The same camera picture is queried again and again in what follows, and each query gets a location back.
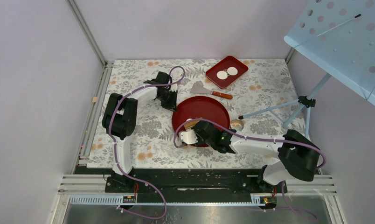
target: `red tray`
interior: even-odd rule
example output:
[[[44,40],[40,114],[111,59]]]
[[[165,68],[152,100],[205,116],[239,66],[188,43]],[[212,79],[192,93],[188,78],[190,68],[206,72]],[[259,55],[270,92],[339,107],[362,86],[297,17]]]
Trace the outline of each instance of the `red tray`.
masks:
[[[187,119],[204,118],[211,120],[225,128],[230,126],[230,117],[226,108],[216,99],[197,96],[185,99],[177,106],[177,112],[173,113],[172,124],[174,131]]]
[[[219,71],[226,70],[229,67],[235,67],[238,71],[235,76],[228,76],[226,79],[219,79],[216,74]],[[219,88],[226,89],[230,84],[236,81],[242,74],[248,71],[248,66],[240,62],[233,56],[227,56],[221,60],[218,64],[210,68],[205,75],[208,79],[214,82]]]

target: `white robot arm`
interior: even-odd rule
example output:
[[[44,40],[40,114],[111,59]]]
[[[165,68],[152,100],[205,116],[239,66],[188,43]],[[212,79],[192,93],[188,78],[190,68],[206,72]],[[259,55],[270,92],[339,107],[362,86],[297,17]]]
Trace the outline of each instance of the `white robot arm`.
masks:
[[[184,144],[200,145],[206,143],[220,153],[255,153],[279,158],[280,161],[275,164],[262,167],[262,172],[258,178],[259,186],[267,190],[284,180],[299,179],[308,182],[313,180],[319,153],[304,146],[279,142],[280,140],[289,140],[316,147],[299,132],[288,130],[285,135],[262,136],[243,134],[232,129],[230,131],[245,136],[245,138],[238,137],[230,132],[219,131],[213,124],[203,120],[186,131],[181,131],[179,138]],[[248,139],[250,137],[274,139],[274,141],[250,140]]]
[[[146,81],[145,86],[150,84],[167,84],[171,80],[171,77],[164,72],[159,72],[155,79]],[[146,104],[147,102],[155,99],[161,101],[161,106],[165,109],[176,111],[176,96],[177,96],[177,85],[173,84],[169,87],[164,86],[150,86],[142,89],[130,97],[126,98],[120,107],[118,108],[119,113],[116,114],[114,122],[112,124],[112,135],[118,136],[121,141],[118,141],[117,157],[121,168],[129,173],[132,170],[132,162],[130,158],[130,143],[131,134],[135,129],[135,123],[137,118],[137,107]],[[117,93],[113,93],[109,96],[108,104],[106,106],[104,117],[102,120],[102,126],[108,133],[109,123],[113,112],[123,96]],[[114,159],[113,171],[118,175],[123,175],[116,165]]]

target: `floral mat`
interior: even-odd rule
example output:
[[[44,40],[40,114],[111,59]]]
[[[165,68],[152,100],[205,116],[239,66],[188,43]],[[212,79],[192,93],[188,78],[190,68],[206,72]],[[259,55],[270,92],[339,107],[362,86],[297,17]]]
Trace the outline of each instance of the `floral mat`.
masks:
[[[180,65],[186,76],[178,85],[177,104],[198,96],[190,94],[193,83],[200,81],[205,88],[233,95],[232,100],[211,95],[221,102],[229,112],[230,119],[239,115],[279,105],[297,98],[288,67],[284,59],[241,60],[249,70],[227,89],[221,90],[205,77],[205,72],[220,60],[116,60],[101,109],[97,129],[91,147],[88,168],[111,168],[113,165],[112,140],[102,128],[101,121],[110,94],[126,94],[142,86],[143,82],[156,77],[159,71],[169,73]],[[181,69],[172,73],[173,80],[182,75]],[[274,110],[282,119],[287,119],[297,108],[289,105]],[[278,159],[258,154],[221,154],[210,147],[186,146],[175,148],[172,112],[163,109],[160,101],[148,102],[138,108],[137,125],[132,134],[131,159],[136,168],[261,168]],[[281,123],[269,112],[243,120],[245,133],[276,135],[286,133]],[[300,114],[290,127],[304,133],[305,123]]]

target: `metal spatula blade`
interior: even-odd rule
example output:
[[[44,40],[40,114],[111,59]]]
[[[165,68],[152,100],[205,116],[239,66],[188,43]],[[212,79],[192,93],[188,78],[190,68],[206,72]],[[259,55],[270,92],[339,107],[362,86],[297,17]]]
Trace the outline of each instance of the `metal spatula blade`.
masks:
[[[212,94],[211,90],[207,90],[204,88],[204,86],[200,85],[199,82],[195,82],[193,84],[192,89],[190,90],[190,93],[198,93],[198,94]]]
[[[190,93],[211,94],[211,95],[222,97],[222,98],[225,98],[225,99],[232,99],[233,98],[232,95],[229,95],[229,94],[226,94],[226,93],[207,90],[206,88],[204,88],[204,86],[202,84],[200,84],[200,82],[195,82],[193,84],[193,87],[190,90]]]

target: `white panel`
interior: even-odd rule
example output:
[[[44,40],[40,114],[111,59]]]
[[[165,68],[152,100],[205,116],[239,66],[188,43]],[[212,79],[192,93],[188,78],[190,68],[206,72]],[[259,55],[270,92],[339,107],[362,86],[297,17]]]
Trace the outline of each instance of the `white panel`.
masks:
[[[66,1],[0,1],[0,224],[46,222],[100,72]]]
[[[285,58],[307,0],[77,0],[108,60]]]
[[[300,95],[326,73],[300,53],[289,69]],[[335,78],[315,99],[310,133],[327,157],[322,170],[332,175],[347,223],[375,223],[375,106]]]

